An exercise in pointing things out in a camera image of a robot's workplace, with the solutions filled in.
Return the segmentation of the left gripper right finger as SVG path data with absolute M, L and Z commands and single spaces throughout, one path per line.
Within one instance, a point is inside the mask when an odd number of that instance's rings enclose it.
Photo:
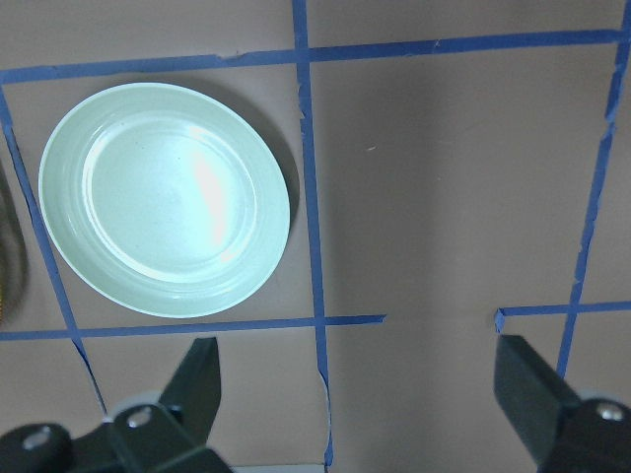
M 495 398 L 536 463 L 544 463 L 581 398 L 520 335 L 498 338 Z

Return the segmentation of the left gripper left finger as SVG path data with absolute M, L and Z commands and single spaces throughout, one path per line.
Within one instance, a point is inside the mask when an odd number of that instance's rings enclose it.
M 193 341 L 159 403 L 197 444 L 208 441 L 220 407 L 220 359 L 215 337 Z

